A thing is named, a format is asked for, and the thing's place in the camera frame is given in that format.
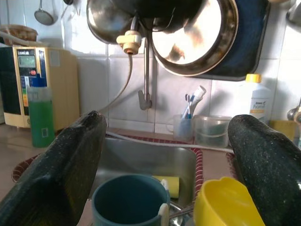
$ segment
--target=yellow container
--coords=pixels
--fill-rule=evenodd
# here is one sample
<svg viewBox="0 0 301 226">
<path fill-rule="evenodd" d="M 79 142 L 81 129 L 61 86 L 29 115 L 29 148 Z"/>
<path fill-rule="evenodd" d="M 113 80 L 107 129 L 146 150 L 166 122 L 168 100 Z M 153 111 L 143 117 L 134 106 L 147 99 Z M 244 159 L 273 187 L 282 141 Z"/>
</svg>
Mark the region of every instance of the yellow container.
<svg viewBox="0 0 301 226">
<path fill-rule="evenodd" d="M 264 226 L 247 190 L 233 178 L 206 181 L 198 193 L 193 219 L 196 226 Z"/>
</svg>

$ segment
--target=yellow sponge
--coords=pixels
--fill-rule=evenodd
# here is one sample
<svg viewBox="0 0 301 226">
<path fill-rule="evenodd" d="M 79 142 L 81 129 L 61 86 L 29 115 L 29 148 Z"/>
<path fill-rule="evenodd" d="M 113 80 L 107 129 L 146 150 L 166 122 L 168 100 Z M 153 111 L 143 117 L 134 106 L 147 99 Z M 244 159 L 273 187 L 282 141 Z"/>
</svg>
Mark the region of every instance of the yellow sponge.
<svg viewBox="0 0 301 226">
<path fill-rule="evenodd" d="M 153 176 L 158 180 L 165 179 L 168 183 L 169 194 L 171 198 L 179 198 L 180 179 L 178 177 Z"/>
</svg>

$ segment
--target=green liquid bottle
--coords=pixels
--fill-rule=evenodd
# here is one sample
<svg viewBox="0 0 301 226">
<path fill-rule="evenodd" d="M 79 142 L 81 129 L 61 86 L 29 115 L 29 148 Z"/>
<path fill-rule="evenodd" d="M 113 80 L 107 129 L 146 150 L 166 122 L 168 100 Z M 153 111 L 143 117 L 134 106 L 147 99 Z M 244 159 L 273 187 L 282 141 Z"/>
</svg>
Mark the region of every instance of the green liquid bottle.
<svg viewBox="0 0 301 226">
<path fill-rule="evenodd" d="M 32 84 L 27 88 L 32 145 L 47 147 L 55 139 L 51 89 L 39 74 Z"/>
</svg>

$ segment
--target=stainless steel pot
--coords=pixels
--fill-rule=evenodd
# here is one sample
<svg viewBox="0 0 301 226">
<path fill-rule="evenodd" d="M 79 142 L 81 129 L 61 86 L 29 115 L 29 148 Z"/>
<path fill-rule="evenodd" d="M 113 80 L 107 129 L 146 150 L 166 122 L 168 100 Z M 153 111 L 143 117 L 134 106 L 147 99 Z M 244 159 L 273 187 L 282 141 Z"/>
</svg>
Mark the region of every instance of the stainless steel pot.
<svg viewBox="0 0 301 226">
<path fill-rule="evenodd" d="M 198 13 L 175 32 L 152 32 L 159 63 L 180 76 L 214 68 L 227 55 L 238 30 L 235 0 L 204 0 Z"/>
</svg>

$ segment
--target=kitchen sink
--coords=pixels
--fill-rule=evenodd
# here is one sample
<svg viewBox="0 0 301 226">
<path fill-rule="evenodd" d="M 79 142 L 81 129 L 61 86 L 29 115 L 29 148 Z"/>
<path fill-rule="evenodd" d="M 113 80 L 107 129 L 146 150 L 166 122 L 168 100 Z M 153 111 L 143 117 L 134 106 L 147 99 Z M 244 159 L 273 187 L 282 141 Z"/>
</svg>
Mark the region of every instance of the kitchen sink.
<svg viewBox="0 0 301 226">
<path fill-rule="evenodd" d="M 195 191 L 196 155 L 186 148 L 154 146 L 106 138 L 89 198 L 105 181 L 125 174 L 180 178 L 181 206 L 192 202 Z"/>
</svg>

